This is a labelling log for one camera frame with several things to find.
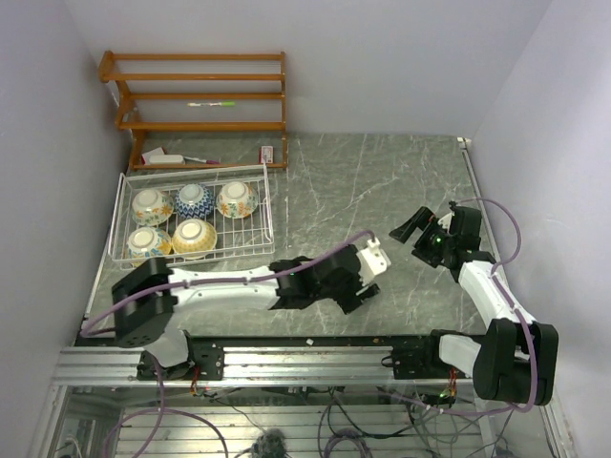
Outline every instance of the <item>red and white package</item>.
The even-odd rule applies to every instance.
[[[274,147],[262,146],[259,148],[259,163],[273,164],[274,163]]]

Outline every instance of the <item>ceramic bowl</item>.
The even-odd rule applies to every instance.
[[[259,196],[252,187],[241,181],[225,184],[217,197],[217,209],[224,217],[245,218],[259,205]]]
[[[176,211],[185,219],[205,219],[214,212],[214,206],[214,194],[201,184],[183,186],[176,197]]]
[[[181,255],[209,251],[217,245],[217,231],[209,222],[201,219],[186,219],[176,228],[172,237],[174,252]],[[183,256],[186,260],[198,260],[205,254]]]
[[[172,216],[174,201],[157,189],[143,189],[132,201],[132,218],[140,226],[157,226]]]
[[[172,252],[172,239],[167,232],[157,227],[140,227],[127,239],[128,258],[153,258],[167,256]],[[138,267],[142,262],[133,262]]]

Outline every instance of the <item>wooden shelf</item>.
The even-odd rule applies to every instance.
[[[282,100],[281,93],[132,93],[132,100]]]
[[[241,62],[278,62],[280,70],[277,73],[123,73],[118,65],[120,61],[241,61]],[[286,168],[288,164],[286,140],[286,93],[284,52],[261,54],[150,54],[150,53],[113,53],[106,51],[100,61],[98,70],[100,81],[107,83],[115,81],[119,91],[119,107],[116,112],[115,125],[118,129],[131,130],[133,147],[130,156],[130,167],[133,169],[158,168],[215,168],[232,167],[245,164],[198,164],[177,166],[144,165],[141,160],[142,148],[147,132],[280,132],[283,139],[283,161],[271,164],[272,167]],[[147,92],[133,93],[128,81],[249,81],[278,82],[277,92]],[[231,121],[231,122],[152,122],[142,119],[137,107],[139,100],[278,100],[281,103],[282,117],[278,121]]]
[[[282,122],[121,122],[119,129],[161,132],[273,132],[283,131]]]

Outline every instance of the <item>floor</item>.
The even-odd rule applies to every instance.
[[[256,160],[268,138],[201,135],[159,136],[145,150],[223,160]],[[379,278],[381,293],[344,315],[332,301],[302,311],[223,310],[189,316],[182,327],[192,335],[316,336],[420,334],[443,328],[483,332],[474,304],[450,274],[414,258],[411,245],[388,233],[421,205],[440,215],[448,201],[474,195],[455,137],[416,135],[292,135],[289,168],[270,173],[276,251],[272,256],[227,260],[190,267],[223,271],[269,264],[299,255],[315,257],[339,241],[370,229],[392,261]],[[489,249],[485,234],[483,248]],[[96,315],[109,307],[111,287],[125,272],[106,258],[90,304]],[[111,320],[100,327],[112,325]]]

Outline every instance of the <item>white wall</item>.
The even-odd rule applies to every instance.
[[[287,53],[288,128],[473,136],[550,0],[66,0],[96,60]]]
[[[555,0],[474,137],[486,197],[516,212],[508,267],[527,308],[560,334],[558,393],[580,456],[608,456],[611,377],[611,3]],[[511,224],[493,213],[501,251]]]
[[[125,144],[61,0],[0,2],[0,455],[25,457],[103,249]]]

